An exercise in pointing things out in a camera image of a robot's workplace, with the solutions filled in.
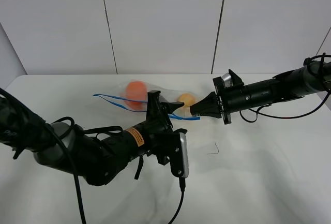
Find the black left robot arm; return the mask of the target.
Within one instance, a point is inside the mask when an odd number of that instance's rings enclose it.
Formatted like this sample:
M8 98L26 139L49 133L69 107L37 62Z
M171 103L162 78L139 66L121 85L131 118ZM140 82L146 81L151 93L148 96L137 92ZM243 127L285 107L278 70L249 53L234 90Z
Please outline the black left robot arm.
M181 102L160 101L160 91L147 94L145 121L127 129L109 126L84 130L70 117L46 123L23 103L1 91L1 143L12 147L14 158L31 151L43 166L83 177L103 186L134 159L154 155L171 173L187 178L189 164L186 130L174 130L169 115Z

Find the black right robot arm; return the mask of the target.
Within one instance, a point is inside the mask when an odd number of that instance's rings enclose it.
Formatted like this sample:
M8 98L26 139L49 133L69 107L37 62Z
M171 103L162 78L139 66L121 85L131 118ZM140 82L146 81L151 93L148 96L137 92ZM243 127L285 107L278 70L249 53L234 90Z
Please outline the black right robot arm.
M300 99L330 89L330 62L306 61L304 66L271 79L244 84L232 70L213 78L215 91L190 107L193 116L222 118L231 123L231 114L251 108Z

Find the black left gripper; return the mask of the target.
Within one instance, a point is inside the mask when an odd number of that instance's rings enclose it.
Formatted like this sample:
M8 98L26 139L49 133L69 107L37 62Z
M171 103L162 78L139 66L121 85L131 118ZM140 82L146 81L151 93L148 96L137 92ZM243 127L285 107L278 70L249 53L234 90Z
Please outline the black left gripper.
M161 102L159 100L160 91L150 91L147 93L147 111L144 126L151 136L151 154L157 157L159 164L170 163L170 146L175 138L175 134L187 130L173 130L169 115L184 106L183 102Z

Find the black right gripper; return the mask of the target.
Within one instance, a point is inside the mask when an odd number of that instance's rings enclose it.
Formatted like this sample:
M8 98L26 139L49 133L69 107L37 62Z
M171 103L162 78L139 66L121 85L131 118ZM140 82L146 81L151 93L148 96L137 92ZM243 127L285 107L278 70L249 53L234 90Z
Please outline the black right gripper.
M213 78L216 93L210 92L204 99L190 106L190 113L193 116L222 118L226 125L230 124L232 113L248 108L248 96L242 92L245 87L240 77L231 77L232 85L229 87L226 87L227 82L222 77Z

